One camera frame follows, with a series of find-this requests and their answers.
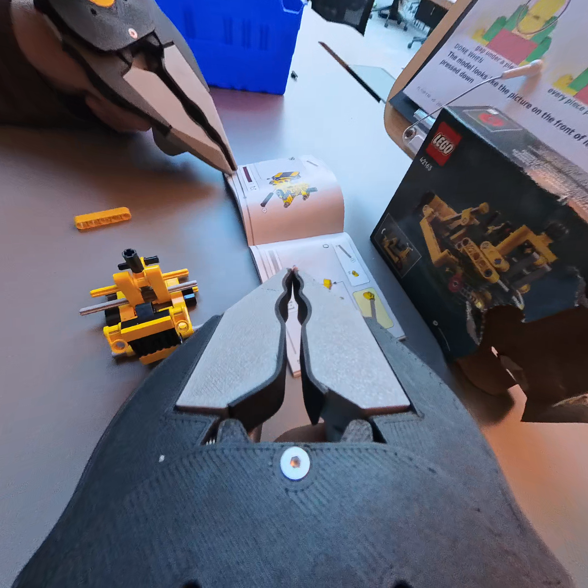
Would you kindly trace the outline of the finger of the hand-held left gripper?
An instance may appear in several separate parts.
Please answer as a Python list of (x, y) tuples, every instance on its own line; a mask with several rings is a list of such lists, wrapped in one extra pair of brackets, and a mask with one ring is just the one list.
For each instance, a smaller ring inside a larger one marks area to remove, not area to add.
[(166, 75), (176, 88), (176, 96), (180, 98), (186, 113), (220, 148), (228, 169), (237, 169), (217, 107), (206, 84), (200, 80), (176, 45), (164, 48), (162, 64)]
[(186, 113), (180, 100), (156, 73), (132, 65), (123, 78), (161, 115), (169, 127), (168, 140), (181, 148), (181, 152), (190, 152), (210, 166), (232, 173), (221, 147)]

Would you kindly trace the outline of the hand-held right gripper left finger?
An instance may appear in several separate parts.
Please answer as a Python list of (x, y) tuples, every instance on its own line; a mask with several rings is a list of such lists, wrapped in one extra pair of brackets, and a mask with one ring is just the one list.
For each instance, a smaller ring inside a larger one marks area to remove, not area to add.
[(275, 415), (285, 396), (291, 294), (292, 270), (285, 268), (231, 306), (203, 349), (176, 408), (236, 419), (247, 431)]

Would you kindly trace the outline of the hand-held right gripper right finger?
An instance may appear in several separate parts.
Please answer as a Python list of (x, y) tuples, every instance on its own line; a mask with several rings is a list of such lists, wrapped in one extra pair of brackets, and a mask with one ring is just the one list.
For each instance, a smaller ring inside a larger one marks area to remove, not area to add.
[(410, 401), (359, 311), (301, 270), (298, 304), (300, 375), (307, 415), (332, 428), (355, 419), (408, 411)]

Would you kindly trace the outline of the yellow black lego model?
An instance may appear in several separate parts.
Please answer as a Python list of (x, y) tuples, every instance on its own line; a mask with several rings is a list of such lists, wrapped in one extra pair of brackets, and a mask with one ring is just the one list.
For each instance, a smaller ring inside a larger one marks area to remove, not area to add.
[(103, 312), (104, 336), (113, 357), (136, 356), (142, 364), (168, 357), (194, 333), (189, 311), (197, 305), (197, 281), (189, 271), (163, 272), (158, 256), (122, 252), (114, 284), (91, 290), (106, 301), (82, 308), (81, 316)]

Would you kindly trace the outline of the white instruction booklet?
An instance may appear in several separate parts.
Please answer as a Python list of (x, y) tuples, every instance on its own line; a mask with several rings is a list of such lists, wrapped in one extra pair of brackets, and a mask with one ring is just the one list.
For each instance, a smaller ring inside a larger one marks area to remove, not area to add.
[(310, 155), (266, 160), (239, 166), (224, 178), (262, 283), (282, 269), (297, 268), (399, 341), (406, 339), (344, 231), (342, 189), (322, 161)]

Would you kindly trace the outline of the person's left forearm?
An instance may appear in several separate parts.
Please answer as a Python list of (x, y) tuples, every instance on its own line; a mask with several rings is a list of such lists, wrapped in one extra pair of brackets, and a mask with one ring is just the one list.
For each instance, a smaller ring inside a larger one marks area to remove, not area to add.
[(27, 61), (13, 33), (10, 4), (1, 1), (1, 124), (106, 128), (81, 97), (56, 89)]

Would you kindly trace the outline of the yellow lego beam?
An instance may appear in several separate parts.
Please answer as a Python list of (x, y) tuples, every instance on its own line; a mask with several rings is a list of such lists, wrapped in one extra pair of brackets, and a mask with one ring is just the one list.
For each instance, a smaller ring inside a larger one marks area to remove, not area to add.
[(126, 222), (131, 218), (131, 212), (127, 207), (119, 207), (77, 215), (74, 217), (73, 223), (77, 230), (88, 231), (102, 226)]

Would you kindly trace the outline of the black lego box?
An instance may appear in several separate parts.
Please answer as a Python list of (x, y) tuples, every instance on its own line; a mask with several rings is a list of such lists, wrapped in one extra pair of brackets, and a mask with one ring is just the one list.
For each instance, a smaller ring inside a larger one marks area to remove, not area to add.
[(474, 386), (587, 423), (587, 171), (491, 107), (441, 111), (371, 241)]

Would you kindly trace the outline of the person's left hand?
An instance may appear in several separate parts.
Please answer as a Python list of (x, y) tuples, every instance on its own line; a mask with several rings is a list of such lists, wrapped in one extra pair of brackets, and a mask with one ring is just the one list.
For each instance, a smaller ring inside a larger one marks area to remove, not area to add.
[(80, 64), (63, 50), (58, 34), (33, 1), (11, 1), (11, 20), (20, 50), (57, 90), (82, 98), (89, 110), (115, 131), (151, 129), (148, 121), (113, 104), (93, 87)]

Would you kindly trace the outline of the blue plastic bin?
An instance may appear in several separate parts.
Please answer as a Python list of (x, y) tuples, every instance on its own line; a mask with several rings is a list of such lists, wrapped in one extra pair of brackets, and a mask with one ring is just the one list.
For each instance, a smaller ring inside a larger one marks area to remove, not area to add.
[(283, 95), (305, 1), (157, 1), (209, 86)]

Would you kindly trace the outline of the clipboard with instruction sheet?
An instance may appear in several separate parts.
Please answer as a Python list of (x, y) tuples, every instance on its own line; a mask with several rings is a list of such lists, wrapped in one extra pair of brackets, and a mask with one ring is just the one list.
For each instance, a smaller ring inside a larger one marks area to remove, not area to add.
[(586, 170), (587, 1), (474, 1), (405, 93), (495, 107)]

